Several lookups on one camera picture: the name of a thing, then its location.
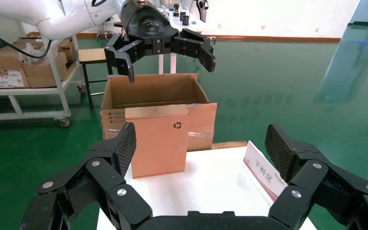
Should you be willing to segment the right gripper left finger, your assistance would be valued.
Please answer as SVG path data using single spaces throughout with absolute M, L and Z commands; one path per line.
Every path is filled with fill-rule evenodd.
M 125 180 L 136 143 L 135 126 L 127 122 L 116 137 L 95 143 L 80 162 L 44 180 L 20 229 L 68 230 L 92 203 L 118 230 L 136 230 L 151 219 L 151 207 Z

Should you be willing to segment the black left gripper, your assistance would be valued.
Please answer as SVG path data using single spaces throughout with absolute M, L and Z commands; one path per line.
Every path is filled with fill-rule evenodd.
M 120 19 L 127 38 L 114 34 L 104 47 L 109 75 L 116 68 L 119 75 L 134 83 L 133 63 L 144 56 L 169 53 L 197 58 L 208 72 L 215 70 L 216 57 L 210 39 L 185 28 L 179 32 L 149 1 L 126 0 Z

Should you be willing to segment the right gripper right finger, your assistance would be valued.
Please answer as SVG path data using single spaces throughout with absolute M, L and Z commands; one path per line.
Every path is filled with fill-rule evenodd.
M 287 184 L 269 209 L 269 218 L 297 230 L 312 207 L 326 209 L 348 230 L 368 230 L 368 180 L 331 163 L 314 145 L 270 124 L 265 149 Z

